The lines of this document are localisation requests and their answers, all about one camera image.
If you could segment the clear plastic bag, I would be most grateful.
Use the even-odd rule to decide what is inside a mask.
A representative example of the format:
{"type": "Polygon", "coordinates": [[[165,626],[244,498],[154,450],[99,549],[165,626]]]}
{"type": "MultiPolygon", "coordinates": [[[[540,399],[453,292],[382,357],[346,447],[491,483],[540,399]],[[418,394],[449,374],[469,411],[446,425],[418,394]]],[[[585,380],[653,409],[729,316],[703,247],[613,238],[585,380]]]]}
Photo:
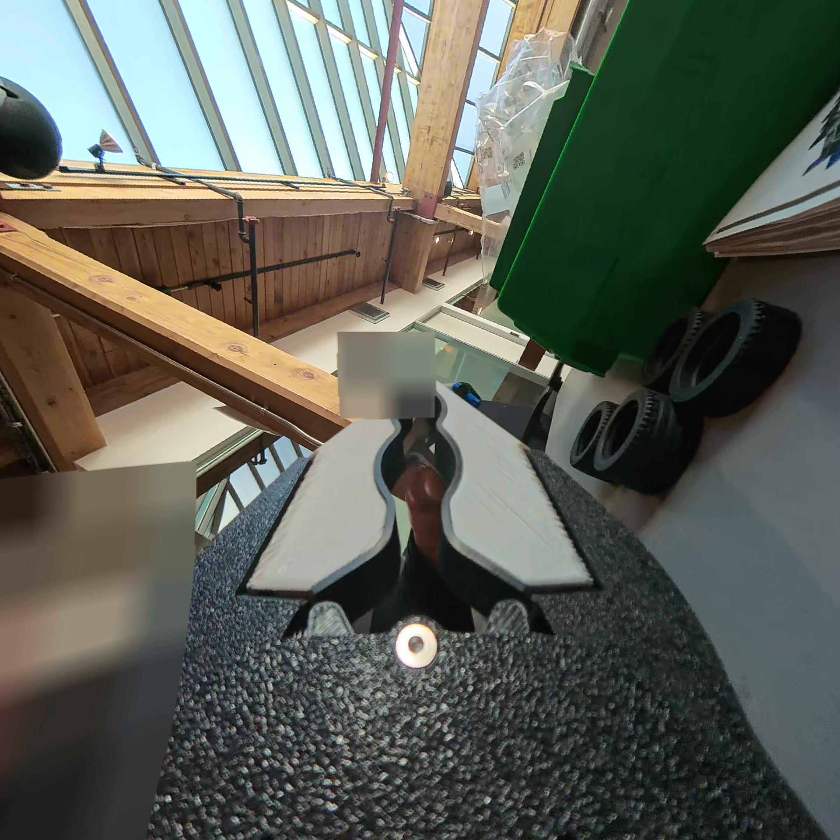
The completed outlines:
{"type": "Polygon", "coordinates": [[[479,97],[476,171],[484,217],[513,215],[553,104],[578,57],[568,33],[541,29],[511,46],[507,67],[479,97]]]}

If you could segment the grey desk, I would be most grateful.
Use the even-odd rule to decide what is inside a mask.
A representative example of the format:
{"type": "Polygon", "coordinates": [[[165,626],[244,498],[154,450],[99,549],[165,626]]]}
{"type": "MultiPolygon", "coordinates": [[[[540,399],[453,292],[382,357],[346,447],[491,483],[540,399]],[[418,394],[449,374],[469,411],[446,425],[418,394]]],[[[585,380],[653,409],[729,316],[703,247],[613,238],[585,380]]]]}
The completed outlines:
{"type": "Polygon", "coordinates": [[[547,454],[665,568],[771,759],[838,838],[838,252],[734,260],[703,308],[744,298],[797,313],[799,349],[757,402],[706,421],[668,494],[643,496],[570,467],[592,408],[636,389],[628,362],[604,377],[564,369],[547,454]]]}

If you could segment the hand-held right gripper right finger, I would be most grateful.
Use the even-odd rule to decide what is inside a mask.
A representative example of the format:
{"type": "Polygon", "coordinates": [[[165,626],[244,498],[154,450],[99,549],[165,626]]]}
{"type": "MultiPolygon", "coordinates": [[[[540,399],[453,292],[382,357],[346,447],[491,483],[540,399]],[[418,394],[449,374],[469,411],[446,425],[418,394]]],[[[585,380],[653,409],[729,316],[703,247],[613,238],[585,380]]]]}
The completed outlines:
{"type": "Polygon", "coordinates": [[[470,607],[590,590],[594,577],[530,449],[442,384],[434,453],[446,483],[439,572],[470,607]]]}

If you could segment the black rounded object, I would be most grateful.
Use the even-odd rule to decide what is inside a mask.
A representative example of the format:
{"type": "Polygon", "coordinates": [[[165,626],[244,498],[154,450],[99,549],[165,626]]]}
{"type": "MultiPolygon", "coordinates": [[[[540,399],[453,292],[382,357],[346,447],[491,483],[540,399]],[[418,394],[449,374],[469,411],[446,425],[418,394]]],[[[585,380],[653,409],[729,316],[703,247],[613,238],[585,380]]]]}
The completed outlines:
{"type": "Polygon", "coordinates": [[[51,174],[61,157],[60,132],[45,106],[1,77],[1,173],[37,181],[51,174]]]}

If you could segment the green storage bin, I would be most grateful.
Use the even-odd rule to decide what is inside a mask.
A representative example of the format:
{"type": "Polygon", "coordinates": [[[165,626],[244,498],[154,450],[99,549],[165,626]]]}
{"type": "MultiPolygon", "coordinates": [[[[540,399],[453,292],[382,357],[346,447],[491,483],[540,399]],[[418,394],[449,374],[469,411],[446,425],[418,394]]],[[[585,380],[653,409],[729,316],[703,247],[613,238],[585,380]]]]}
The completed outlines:
{"type": "Polygon", "coordinates": [[[704,241],[838,89],[838,1],[629,2],[498,297],[555,358],[644,361],[704,241]]]}
{"type": "Polygon", "coordinates": [[[502,291],[510,274],[594,78],[590,71],[573,61],[570,64],[570,78],[561,85],[563,95],[552,101],[535,150],[529,152],[519,143],[517,152],[524,153],[525,165],[517,168],[517,172],[524,174],[524,181],[489,280],[497,292],[502,291]]]}

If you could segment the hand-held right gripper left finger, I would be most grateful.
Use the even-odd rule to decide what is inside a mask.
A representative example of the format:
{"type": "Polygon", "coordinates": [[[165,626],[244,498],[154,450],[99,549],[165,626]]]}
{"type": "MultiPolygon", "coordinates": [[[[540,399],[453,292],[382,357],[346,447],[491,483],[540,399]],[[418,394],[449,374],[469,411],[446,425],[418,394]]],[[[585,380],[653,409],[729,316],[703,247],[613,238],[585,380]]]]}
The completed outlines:
{"type": "Polygon", "coordinates": [[[391,484],[403,430],[360,419],[317,448],[269,537],[245,592],[279,597],[381,597],[399,557],[391,484]]]}

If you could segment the person's left hand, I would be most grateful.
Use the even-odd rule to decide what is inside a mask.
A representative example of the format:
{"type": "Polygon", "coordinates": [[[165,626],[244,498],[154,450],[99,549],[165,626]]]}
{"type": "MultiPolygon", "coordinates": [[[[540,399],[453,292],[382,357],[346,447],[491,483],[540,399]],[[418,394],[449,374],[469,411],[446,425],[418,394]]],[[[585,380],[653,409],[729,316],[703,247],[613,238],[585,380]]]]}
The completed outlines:
{"type": "Polygon", "coordinates": [[[395,498],[405,502],[416,553],[426,564],[438,569],[443,543],[442,502],[447,489],[443,477],[423,456],[406,457],[403,472],[392,487],[395,498]]]}

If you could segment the open instruction booklet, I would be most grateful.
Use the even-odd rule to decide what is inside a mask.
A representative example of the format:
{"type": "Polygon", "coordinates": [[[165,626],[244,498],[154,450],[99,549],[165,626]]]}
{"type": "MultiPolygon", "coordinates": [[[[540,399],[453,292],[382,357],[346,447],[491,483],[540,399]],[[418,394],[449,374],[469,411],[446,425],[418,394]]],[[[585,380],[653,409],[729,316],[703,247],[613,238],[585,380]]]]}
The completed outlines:
{"type": "Polygon", "coordinates": [[[764,170],[704,242],[719,258],[839,245],[839,93],[764,170]]]}

